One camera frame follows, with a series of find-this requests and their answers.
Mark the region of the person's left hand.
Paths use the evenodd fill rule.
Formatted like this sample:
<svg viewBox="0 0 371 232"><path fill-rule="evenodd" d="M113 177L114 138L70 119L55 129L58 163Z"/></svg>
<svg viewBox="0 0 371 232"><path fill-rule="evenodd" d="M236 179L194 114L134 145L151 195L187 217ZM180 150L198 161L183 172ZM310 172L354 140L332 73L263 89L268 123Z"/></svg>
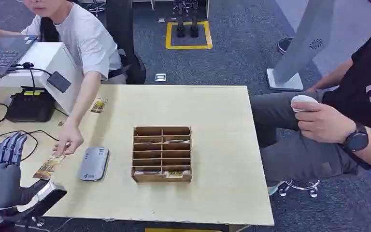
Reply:
<svg viewBox="0 0 371 232"><path fill-rule="evenodd" d="M321 143L342 144L346 138L356 131L356 124L335 108L322 103L310 101L294 101L294 109L298 127L302 135Z"/></svg>

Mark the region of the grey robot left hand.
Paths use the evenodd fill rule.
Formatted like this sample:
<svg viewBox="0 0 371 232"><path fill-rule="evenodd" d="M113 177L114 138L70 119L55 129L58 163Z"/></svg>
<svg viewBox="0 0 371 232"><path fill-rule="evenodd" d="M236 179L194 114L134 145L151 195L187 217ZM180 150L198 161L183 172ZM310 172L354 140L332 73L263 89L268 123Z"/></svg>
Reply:
<svg viewBox="0 0 371 232"><path fill-rule="evenodd" d="M20 185L22 151L27 134L15 133L0 143L0 210L27 205L48 180L38 180L30 187Z"/></svg>

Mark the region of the person's right hand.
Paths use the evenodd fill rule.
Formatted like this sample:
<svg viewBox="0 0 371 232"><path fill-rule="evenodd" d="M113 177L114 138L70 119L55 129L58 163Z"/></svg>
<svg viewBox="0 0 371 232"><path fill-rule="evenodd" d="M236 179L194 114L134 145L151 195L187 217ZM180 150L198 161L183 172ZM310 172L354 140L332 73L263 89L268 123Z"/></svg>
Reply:
<svg viewBox="0 0 371 232"><path fill-rule="evenodd" d="M84 141L78 126L65 124L60 133L59 142L54 147L55 154L57 156L74 154Z"/></svg>

